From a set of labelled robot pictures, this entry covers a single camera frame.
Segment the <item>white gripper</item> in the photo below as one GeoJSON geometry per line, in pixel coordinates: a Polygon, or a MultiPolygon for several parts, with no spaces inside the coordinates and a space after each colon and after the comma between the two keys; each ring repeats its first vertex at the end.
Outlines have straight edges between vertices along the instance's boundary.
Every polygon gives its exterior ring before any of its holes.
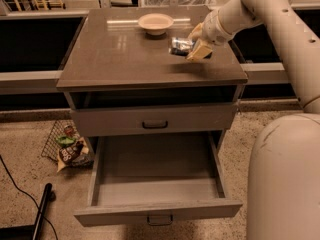
{"type": "Polygon", "coordinates": [[[208,57],[212,53],[213,48],[211,44],[221,46],[232,40],[233,35],[223,28],[218,12],[212,11],[205,17],[202,23],[195,26],[188,35],[188,38],[196,42],[186,59],[198,61],[208,57]]]}

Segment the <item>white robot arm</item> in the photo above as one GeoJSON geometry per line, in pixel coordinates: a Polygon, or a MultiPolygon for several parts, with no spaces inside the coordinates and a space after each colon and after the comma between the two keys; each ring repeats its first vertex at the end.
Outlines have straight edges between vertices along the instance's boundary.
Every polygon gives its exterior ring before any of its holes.
{"type": "Polygon", "coordinates": [[[247,190],[247,240],[320,240],[320,39],[290,0],[230,0],[190,33],[191,61],[262,24],[302,108],[257,136],[247,190]]]}

